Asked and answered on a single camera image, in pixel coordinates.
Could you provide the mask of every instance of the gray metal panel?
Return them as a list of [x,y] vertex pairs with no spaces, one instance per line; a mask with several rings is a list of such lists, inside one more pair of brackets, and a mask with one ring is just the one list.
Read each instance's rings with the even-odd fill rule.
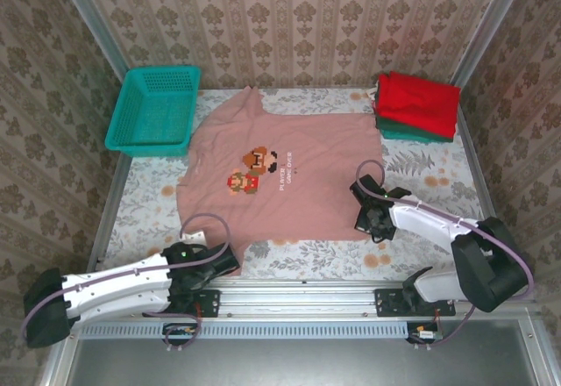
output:
[[[444,327],[450,331],[451,325]],[[515,321],[471,322],[450,344],[404,340],[81,341],[69,385],[536,385]]]

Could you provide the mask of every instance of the teal plastic basket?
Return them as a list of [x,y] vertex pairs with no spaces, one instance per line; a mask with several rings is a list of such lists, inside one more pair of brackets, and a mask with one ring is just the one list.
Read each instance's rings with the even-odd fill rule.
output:
[[105,146],[130,156],[186,154],[200,80],[201,70],[193,66],[129,70]]

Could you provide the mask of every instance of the red folded cloth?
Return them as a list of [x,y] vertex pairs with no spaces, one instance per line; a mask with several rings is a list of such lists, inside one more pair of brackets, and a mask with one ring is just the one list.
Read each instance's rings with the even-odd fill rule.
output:
[[376,113],[445,138],[453,138],[460,89],[390,72],[379,78]]

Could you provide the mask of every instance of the t-shirt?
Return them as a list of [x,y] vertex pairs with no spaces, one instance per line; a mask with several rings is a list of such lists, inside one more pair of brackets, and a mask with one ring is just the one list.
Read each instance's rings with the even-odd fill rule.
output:
[[[258,240],[368,239],[354,229],[360,205],[349,188],[362,161],[381,162],[373,114],[275,115],[247,87],[204,119],[188,158],[177,186],[181,222],[221,216],[240,261]],[[380,180],[376,166],[366,171]],[[225,241],[214,219],[195,219],[186,232],[198,230],[212,247]]]

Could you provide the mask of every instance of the floral wallpaper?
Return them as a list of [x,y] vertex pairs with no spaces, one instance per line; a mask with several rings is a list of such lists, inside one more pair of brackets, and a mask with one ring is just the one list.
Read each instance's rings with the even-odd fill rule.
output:
[[86,268],[117,156],[119,82],[70,0],[0,0],[0,384],[33,384],[18,339],[40,272]]
[[129,67],[194,64],[204,89],[450,80],[490,0],[93,0]]
[[515,0],[463,90],[495,209],[536,270],[561,359],[561,0]]

